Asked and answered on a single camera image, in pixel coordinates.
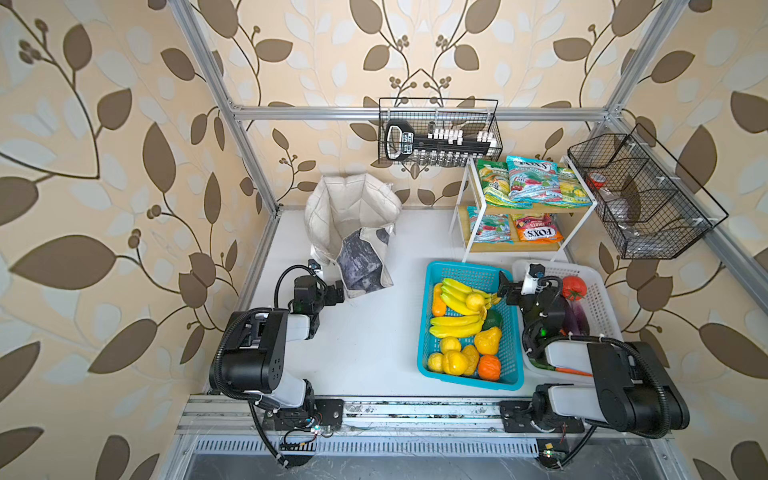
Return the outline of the cream canvas grocery bag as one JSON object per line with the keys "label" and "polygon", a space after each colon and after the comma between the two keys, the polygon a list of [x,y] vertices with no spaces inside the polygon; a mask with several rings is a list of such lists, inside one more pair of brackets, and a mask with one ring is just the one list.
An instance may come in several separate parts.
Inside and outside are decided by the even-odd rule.
{"label": "cream canvas grocery bag", "polygon": [[320,179],[304,209],[313,259],[338,271],[350,298],[394,285],[386,265],[402,202],[392,185],[365,173]]}

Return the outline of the teal red snack bag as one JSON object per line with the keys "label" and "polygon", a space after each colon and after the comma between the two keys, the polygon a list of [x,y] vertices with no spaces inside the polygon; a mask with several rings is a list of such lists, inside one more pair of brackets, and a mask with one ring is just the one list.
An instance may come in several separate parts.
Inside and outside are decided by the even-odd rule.
{"label": "teal red snack bag", "polygon": [[509,174],[512,202],[551,203],[562,200],[558,166],[546,160],[508,156],[506,164]]}

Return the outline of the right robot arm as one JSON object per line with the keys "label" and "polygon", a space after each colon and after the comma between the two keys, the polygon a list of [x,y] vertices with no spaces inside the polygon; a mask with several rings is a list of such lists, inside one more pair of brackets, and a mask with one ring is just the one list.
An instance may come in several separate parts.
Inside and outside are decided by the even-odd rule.
{"label": "right robot arm", "polygon": [[540,374],[527,404],[500,410],[510,431],[580,432],[585,424],[661,438],[690,411],[647,342],[626,342],[600,275],[554,262],[518,264],[497,292],[520,318],[524,360]]}

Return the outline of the yellow bell pepper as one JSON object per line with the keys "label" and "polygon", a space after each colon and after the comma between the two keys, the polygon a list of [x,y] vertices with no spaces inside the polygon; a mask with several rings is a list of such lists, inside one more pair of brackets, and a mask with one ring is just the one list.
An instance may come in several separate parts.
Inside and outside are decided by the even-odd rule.
{"label": "yellow bell pepper", "polygon": [[463,376],[469,365],[469,358],[461,351],[452,350],[443,354],[442,370],[447,375]]}

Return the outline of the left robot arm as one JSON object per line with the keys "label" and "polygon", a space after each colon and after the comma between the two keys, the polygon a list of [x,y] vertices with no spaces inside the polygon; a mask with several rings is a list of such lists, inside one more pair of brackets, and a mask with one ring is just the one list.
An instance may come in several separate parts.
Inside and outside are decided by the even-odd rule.
{"label": "left robot arm", "polygon": [[273,305],[234,312],[209,371],[211,388],[281,422],[310,428],[320,422],[311,382],[287,370],[287,346],[311,340],[323,309],[345,301],[341,279],[319,265],[291,265],[278,277]]}

